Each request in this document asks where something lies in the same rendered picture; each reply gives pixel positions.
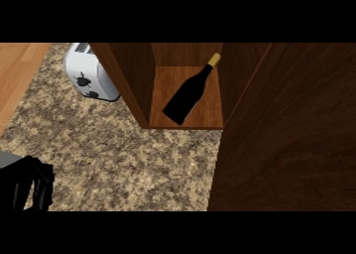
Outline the brown wooden cabinet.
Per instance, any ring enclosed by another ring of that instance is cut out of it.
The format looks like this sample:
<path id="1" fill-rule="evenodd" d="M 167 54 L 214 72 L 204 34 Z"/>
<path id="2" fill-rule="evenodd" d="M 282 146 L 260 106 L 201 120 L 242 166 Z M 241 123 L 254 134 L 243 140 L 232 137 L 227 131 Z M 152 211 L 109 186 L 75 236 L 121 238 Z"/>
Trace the brown wooden cabinet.
<path id="1" fill-rule="evenodd" d="M 122 101 L 143 129 L 221 130 L 267 55 L 267 43 L 93 43 Z M 202 98 L 181 124 L 162 108 L 183 81 L 220 55 Z"/>

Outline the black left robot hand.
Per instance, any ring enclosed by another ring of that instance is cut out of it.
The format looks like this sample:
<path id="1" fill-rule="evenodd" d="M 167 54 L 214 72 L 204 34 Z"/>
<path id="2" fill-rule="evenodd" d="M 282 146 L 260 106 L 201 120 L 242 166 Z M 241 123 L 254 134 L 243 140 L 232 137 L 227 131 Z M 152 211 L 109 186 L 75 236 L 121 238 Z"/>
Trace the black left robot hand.
<path id="1" fill-rule="evenodd" d="M 53 166 L 31 156 L 0 168 L 0 212 L 47 211 L 53 183 Z"/>

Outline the brown wooden cabinet door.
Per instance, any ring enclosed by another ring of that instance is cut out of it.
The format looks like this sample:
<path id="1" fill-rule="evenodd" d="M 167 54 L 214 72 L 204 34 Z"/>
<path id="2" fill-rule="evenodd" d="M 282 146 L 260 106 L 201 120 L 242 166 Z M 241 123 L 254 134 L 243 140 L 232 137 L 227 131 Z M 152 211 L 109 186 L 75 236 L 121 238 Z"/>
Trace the brown wooden cabinet door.
<path id="1" fill-rule="evenodd" d="M 356 210 L 356 43 L 272 44 L 220 140 L 211 210 Z"/>

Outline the white toaster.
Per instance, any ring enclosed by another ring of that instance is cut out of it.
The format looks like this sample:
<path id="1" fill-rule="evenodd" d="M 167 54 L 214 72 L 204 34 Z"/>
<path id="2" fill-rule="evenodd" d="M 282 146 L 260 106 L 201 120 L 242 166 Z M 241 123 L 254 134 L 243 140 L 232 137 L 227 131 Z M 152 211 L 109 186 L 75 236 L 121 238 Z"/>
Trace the white toaster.
<path id="1" fill-rule="evenodd" d="M 66 76 L 84 97 L 115 101 L 119 97 L 88 43 L 72 43 L 65 54 Z"/>

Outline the black wine bottle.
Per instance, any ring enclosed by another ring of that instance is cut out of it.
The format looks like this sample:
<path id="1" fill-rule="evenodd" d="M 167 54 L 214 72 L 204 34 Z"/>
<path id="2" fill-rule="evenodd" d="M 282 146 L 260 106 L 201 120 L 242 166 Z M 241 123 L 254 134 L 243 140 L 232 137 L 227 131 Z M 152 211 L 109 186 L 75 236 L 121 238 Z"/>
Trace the black wine bottle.
<path id="1" fill-rule="evenodd" d="M 164 115 L 177 125 L 183 124 L 204 95 L 207 79 L 220 58 L 220 54 L 214 53 L 202 69 L 183 81 L 162 108 Z"/>

